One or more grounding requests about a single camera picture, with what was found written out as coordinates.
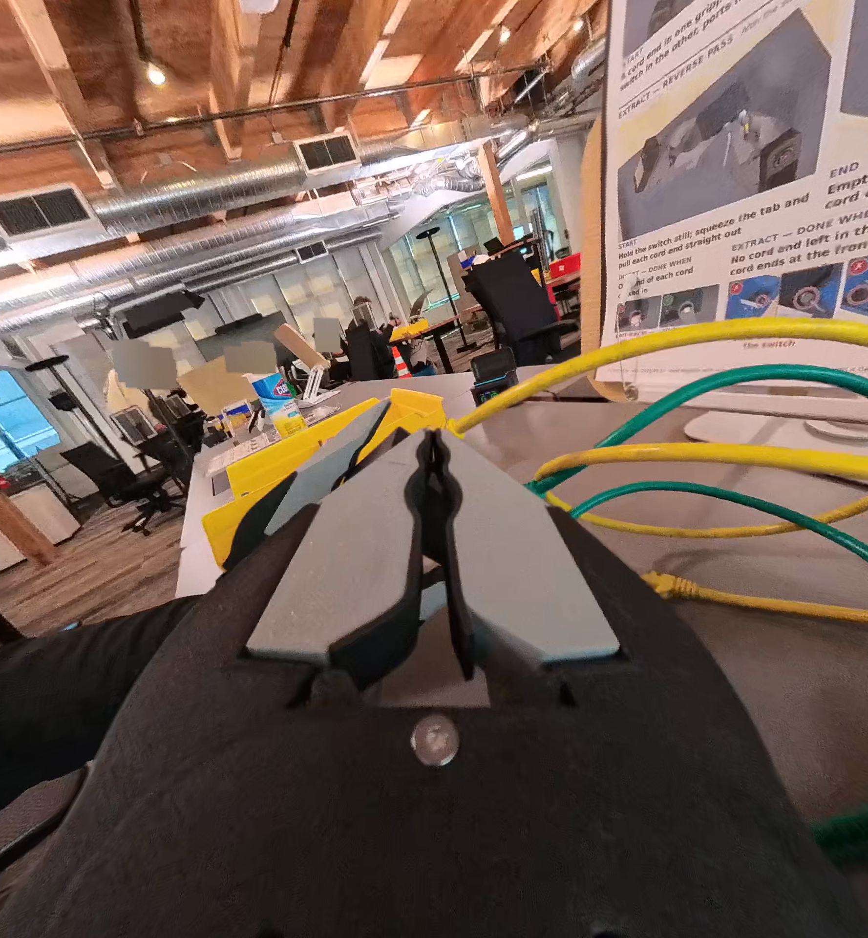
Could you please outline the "white ceiling vent grille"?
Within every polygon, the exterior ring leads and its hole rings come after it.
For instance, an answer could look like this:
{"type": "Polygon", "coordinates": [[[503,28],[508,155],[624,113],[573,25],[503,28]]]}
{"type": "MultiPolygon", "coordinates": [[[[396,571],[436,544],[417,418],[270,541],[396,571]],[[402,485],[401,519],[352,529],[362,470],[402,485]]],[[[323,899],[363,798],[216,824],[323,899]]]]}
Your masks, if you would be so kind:
{"type": "Polygon", "coordinates": [[[52,234],[101,234],[103,222],[73,184],[0,195],[0,235],[10,244],[52,234]]]}
{"type": "Polygon", "coordinates": [[[358,148],[347,131],[299,139],[293,147],[310,175],[361,165],[358,148]]]}

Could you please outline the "black charging case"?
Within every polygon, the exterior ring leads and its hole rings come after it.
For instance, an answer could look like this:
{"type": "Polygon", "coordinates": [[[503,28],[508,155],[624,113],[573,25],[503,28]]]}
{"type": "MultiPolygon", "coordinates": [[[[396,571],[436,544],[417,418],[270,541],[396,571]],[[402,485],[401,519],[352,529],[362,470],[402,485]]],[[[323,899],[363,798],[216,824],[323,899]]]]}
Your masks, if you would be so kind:
{"type": "Polygon", "coordinates": [[[500,347],[470,359],[473,375],[471,394],[479,407],[519,383],[512,349],[500,347]]]}

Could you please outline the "printed papers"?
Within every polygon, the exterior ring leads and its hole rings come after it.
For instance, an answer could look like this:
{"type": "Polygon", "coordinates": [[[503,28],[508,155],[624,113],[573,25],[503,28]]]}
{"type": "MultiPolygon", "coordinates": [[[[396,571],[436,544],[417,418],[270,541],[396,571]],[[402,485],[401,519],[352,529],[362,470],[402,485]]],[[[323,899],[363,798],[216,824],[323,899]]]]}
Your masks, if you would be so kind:
{"type": "Polygon", "coordinates": [[[280,442],[282,442],[282,437],[276,430],[272,430],[235,443],[227,450],[218,452],[210,458],[206,466],[206,476],[217,475],[225,471],[229,465],[238,463],[280,442]]]}

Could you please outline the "tan divider board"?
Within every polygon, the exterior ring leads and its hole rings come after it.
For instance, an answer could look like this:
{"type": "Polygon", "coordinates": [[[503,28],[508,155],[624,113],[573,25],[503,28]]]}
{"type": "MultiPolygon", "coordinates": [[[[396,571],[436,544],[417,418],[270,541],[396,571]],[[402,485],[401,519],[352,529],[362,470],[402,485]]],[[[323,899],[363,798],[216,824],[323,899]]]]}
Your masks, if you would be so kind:
{"type": "Polygon", "coordinates": [[[253,402],[256,394],[252,383],[243,373],[226,368],[224,357],[183,372],[178,376],[179,386],[208,416],[221,414],[228,406],[238,402],[253,402]]]}
{"type": "Polygon", "coordinates": [[[330,361],[316,350],[299,332],[287,323],[280,324],[275,331],[276,340],[299,360],[305,369],[328,370],[330,361]]]}

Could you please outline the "wooden post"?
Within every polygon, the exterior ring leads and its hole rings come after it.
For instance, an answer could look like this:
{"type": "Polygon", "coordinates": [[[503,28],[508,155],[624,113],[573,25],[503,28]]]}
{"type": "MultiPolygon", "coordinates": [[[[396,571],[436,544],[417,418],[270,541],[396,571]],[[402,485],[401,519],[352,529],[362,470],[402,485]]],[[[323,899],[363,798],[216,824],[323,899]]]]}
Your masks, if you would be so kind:
{"type": "Polygon", "coordinates": [[[13,504],[0,493],[0,533],[6,537],[25,557],[39,566],[49,566],[56,561],[54,545],[13,504]]]}
{"type": "Polygon", "coordinates": [[[477,160],[491,211],[496,222],[498,238],[504,246],[507,246],[514,241],[514,232],[504,186],[499,176],[496,151],[492,141],[488,140],[479,146],[477,160]]]}

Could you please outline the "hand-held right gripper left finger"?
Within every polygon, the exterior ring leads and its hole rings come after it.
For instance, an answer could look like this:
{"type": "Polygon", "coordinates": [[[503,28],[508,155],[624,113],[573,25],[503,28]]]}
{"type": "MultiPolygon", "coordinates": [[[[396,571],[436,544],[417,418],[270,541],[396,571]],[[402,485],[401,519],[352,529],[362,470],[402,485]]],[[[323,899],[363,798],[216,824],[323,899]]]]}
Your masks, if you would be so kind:
{"type": "Polygon", "coordinates": [[[341,671],[365,689],[409,656],[437,435],[414,432],[322,500],[247,640],[249,657],[341,671]]]}

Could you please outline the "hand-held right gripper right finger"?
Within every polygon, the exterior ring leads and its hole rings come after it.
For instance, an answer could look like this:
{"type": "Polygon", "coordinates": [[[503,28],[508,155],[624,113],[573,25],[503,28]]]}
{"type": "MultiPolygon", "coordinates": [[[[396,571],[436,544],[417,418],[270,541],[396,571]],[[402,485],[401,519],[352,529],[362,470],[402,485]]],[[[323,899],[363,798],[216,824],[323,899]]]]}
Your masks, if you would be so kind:
{"type": "Polygon", "coordinates": [[[549,508],[447,430],[432,433],[432,558],[466,680],[491,663],[533,673],[620,651],[549,508]]]}

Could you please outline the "wipes canister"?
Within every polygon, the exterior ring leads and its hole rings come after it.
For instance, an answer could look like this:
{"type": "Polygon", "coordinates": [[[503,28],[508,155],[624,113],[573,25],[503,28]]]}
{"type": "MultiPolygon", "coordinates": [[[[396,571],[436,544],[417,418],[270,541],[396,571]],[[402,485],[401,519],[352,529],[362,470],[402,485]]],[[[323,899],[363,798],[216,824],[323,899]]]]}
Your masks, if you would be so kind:
{"type": "Polygon", "coordinates": [[[287,439],[307,430],[295,392],[279,371],[251,381],[264,412],[280,438],[287,439]]]}

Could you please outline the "tan backing board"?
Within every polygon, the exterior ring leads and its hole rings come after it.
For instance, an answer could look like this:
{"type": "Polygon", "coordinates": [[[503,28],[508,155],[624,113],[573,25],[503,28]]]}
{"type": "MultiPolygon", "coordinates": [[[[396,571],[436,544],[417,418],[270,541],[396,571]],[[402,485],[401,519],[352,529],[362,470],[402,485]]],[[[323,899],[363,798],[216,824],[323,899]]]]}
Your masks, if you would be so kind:
{"type": "Polygon", "coordinates": [[[597,357],[604,325],[604,120],[598,118],[581,161],[581,351],[597,357]]]}

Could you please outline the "black office chair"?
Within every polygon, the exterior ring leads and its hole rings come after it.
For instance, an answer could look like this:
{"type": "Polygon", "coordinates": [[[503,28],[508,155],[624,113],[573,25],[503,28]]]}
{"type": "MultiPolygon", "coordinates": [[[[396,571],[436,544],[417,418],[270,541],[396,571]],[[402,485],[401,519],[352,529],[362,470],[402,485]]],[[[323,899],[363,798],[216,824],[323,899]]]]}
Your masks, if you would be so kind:
{"type": "Polygon", "coordinates": [[[167,490],[173,476],[163,465],[135,473],[127,463],[113,458],[93,442],[66,449],[61,455],[66,463],[88,477],[109,507],[136,504],[135,520],[125,524],[123,532],[150,536],[148,525],[155,515],[185,513],[185,497],[167,490]]]}
{"type": "Polygon", "coordinates": [[[579,354],[578,344],[563,345],[578,324],[558,318],[547,289],[520,252],[473,264],[463,280],[486,312],[498,347],[510,350],[518,366],[558,364],[579,354]]]}

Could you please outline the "white poster stand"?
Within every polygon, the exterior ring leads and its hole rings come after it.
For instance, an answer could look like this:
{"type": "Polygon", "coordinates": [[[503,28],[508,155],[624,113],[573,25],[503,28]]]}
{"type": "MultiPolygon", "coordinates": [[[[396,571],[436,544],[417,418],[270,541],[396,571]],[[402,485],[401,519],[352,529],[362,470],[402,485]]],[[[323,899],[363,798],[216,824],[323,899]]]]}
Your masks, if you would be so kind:
{"type": "Polygon", "coordinates": [[[692,441],[705,443],[772,443],[797,447],[815,439],[868,446],[868,423],[720,410],[709,410],[691,419],[684,426],[684,433],[692,441]]]}

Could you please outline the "white laptop stand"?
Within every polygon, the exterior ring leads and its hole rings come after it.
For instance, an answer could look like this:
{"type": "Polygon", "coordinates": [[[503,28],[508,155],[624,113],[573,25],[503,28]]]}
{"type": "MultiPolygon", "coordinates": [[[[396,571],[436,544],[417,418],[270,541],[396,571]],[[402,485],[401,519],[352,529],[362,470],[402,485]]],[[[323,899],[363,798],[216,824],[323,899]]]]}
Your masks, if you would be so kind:
{"type": "Polygon", "coordinates": [[[330,367],[315,366],[307,369],[303,391],[299,395],[298,405],[313,407],[337,395],[343,385],[332,380],[330,367]]]}

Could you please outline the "printed instruction poster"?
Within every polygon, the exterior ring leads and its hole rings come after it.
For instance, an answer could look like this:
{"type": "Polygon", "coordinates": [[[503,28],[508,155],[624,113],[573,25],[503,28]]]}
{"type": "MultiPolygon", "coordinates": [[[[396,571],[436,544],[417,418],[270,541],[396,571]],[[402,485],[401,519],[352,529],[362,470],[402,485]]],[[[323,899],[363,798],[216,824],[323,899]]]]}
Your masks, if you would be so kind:
{"type": "Polygon", "coordinates": [[[868,1],[610,2],[601,345],[868,325],[868,1]]]}

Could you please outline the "yellow plastic bin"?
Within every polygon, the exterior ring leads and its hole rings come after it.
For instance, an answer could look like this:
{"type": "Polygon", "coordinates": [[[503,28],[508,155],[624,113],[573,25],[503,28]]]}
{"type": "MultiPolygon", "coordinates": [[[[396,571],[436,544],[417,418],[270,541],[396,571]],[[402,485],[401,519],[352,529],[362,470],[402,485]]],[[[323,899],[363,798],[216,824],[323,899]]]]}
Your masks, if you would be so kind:
{"type": "MultiPolygon", "coordinates": [[[[346,473],[334,488],[360,468],[364,461],[375,456],[384,444],[393,444],[398,432],[411,435],[418,430],[438,429],[446,425],[443,399],[439,395],[396,387],[385,400],[389,401],[391,406],[383,417],[380,428],[360,452],[355,467],[346,473]]],[[[232,501],[202,518],[207,542],[219,569],[222,569],[221,565],[229,554],[234,533],[242,516],[337,432],[366,412],[371,405],[385,400],[371,398],[349,407],[313,428],[229,465],[226,473],[232,501]]]]}

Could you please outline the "silver air duct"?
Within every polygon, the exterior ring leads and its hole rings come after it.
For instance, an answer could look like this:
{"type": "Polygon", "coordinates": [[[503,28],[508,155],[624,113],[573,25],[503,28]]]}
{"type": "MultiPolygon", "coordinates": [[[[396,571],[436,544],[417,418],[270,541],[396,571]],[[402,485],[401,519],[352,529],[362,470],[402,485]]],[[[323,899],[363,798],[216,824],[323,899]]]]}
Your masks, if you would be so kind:
{"type": "MultiPolygon", "coordinates": [[[[108,203],[109,237],[175,226],[216,212],[263,205],[298,192],[411,168],[433,158],[451,157],[502,135],[502,131],[487,135],[485,126],[479,130],[471,140],[435,140],[419,131],[392,140],[367,140],[362,147],[356,147],[358,156],[365,160],[322,172],[306,172],[298,157],[288,157],[242,170],[200,175],[178,184],[149,187],[108,203]]],[[[21,322],[21,317],[30,311],[76,301],[86,303],[102,288],[116,284],[129,291],[142,275],[166,273],[215,250],[296,230],[298,226],[291,208],[282,207],[0,281],[0,333],[9,329],[8,322],[21,322]]]]}

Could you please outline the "black softbox light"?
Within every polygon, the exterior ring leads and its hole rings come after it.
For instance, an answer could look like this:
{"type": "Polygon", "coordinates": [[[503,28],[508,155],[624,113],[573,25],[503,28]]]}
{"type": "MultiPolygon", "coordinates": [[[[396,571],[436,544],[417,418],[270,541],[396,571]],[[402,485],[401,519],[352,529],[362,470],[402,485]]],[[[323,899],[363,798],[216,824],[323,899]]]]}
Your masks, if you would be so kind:
{"type": "Polygon", "coordinates": [[[123,311],[123,330],[128,339],[140,339],[171,324],[184,322],[184,313],[198,310],[205,297],[190,290],[177,290],[142,299],[123,311]]]}

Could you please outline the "person's leg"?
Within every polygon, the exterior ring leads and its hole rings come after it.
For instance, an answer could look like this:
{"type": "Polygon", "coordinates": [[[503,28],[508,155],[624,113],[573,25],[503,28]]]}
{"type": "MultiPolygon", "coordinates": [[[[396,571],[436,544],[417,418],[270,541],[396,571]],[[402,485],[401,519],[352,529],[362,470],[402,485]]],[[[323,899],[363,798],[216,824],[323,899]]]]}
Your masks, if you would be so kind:
{"type": "Polygon", "coordinates": [[[197,601],[179,597],[0,647],[0,811],[94,758],[140,674],[197,601]]]}

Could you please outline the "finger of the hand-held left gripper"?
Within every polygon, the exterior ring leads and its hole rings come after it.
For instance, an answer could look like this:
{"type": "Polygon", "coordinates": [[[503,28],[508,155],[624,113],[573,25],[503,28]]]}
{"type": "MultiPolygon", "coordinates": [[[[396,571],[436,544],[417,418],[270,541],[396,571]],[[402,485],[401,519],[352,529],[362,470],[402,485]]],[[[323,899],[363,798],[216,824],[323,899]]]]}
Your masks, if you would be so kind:
{"type": "Polygon", "coordinates": [[[371,405],[264,497],[264,535],[271,535],[299,510],[317,505],[352,470],[362,449],[390,409],[385,400],[371,405]]]}

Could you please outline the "black floor lamp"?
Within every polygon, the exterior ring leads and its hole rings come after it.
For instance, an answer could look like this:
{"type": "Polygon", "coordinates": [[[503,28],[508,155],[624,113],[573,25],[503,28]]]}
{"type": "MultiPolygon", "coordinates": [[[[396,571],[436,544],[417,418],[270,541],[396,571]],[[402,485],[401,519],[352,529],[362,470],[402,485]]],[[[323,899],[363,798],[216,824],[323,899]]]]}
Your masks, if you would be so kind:
{"type": "Polygon", "coordinates": [[[460,334],[460,337],[461,337],[460,351],[464,351],[464,352],[473,352],[473,351],[477,351],[477,350],[479,349],[479,346],[478,346],[474,341],[470,341],[470,340],[468,340],[468,339],[466,338],[466,335],[465,335],[464,329],[463,329],[463,325],[462,325],[462,322],[461,322],[460,313],[457,311],[456,305],[455,305],[454,300],[453,300],[453,297],[452,297],[451,287],[450,287],[450,285],[448,284],[448,280],[447,280],[446,274],[445,274],[444,269],[443,269],[443,266],[442,266],[442,264],[441,264],[441,262],[440,262],[440,254],[439,254],[438,249],[437,249],[437,246],[436,246],[436,244],[435,244],[435,235],[436,235],[436,233],[437,233],[439,230],[440,230],[440,227],[439,227],[439,226],[431,226],[431,227],[427,228],[426,230],[424,230],[424,231],[418,233],[418,234],[416,235],[416,240],[417,240],[417,241],[426,240],[426,241],[428,242],[429,246],[430,246],[431,252],[432,252],[432,254],[433,254],[433,258],[434,258],[434,260],[435,260],[435,264],[436,264],[436,266],[437,266],[437,268],[438,268],[438,272],[439,272],[439,274],[440,274],[440,280],[441,280],[441,282],[442,282],[442,285],[443,285],[444,290],[445,290],[445,294],[446,294],[446,296],[447,296],[448,302],[449,302],[450,307],[451,307],[451,311],[452,311],[452,314],[453,314],[453,315],[452,315],[452,318],[453,318],[453,320],[455,321],[456,326],[457,326],[457,328],[458,328],[458,330],[459,330],[459,334],[460,334]]]}

